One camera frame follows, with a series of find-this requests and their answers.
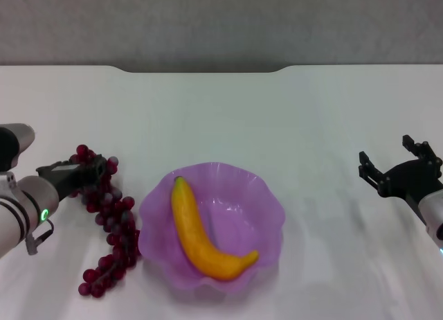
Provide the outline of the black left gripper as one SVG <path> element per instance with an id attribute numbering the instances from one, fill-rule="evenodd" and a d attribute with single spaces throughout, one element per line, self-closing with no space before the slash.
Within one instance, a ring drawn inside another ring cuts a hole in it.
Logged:
<path id="1" fill-rule="evenodd" d="M 36 169 L 37 174 L 56 189 L 60 202 L 83 186 L 98 185 L 106 170 L 107 160 L 101 154 L 85 165 L 58 161 Z"/>

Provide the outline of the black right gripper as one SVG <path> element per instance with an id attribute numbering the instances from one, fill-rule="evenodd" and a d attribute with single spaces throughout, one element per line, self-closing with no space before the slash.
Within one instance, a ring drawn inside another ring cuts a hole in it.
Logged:
<path id="1" fill-rule="evenodd" d="M 419 203 L 425 196 L 442 190 L 442 160 L 434 153 L 428 141 L 416 143 L 403 135 L 402 145 L 417 160 L 401 163 L 388 172 L 380 172 L 365 152 L 359 153 L 359 176 L 371 185 L 381 197 L 398 197 L 421 216 Z"/>

